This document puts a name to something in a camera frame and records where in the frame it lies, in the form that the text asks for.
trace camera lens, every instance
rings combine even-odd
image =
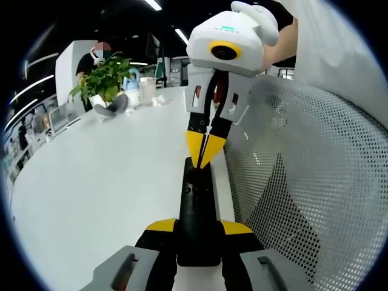
[[[217,45],[216,47],[212,48],[212,54],[216,58],[222,59],[224,61],[230,61],[237,58],[237,52],[234,49],[224,45]]]

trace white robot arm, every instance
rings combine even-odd
[[[187,46],[191,64],[186,109],[191,112],[187,143],[194,167],[203,169],[226,142],[230,126],[247,108],[247,98],[263,61],[263,43],[278,42],[278,24],[266,8],[235,1],[195,27]],[[210,105],[221,96],[212,129]]]

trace gray mesh fabric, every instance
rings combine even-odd
[[[333,94],[271,76],[249,106],[225,147],[236,220],[315,290],[354,290],[388,233],[387,131]]]

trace white desk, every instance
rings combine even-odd
[[[105,121],[86,113],[44,144],[15,181],[16,232],[51,289],[79,290],[149,224],[178,217],[189,114],[183,88],[159,92],[171,102]],[[212,166],[220,217],[234,221],[223,153]],[[220,267],[178,268],[175,280],[174,290],[224,290]]]

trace face mask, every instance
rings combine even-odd
[[[111,51],[110,50],[96,50],[95,51],[95,54],[98,58],[101,58],[101,59],[107,59],[109,58],[109,56],[111,55]]]

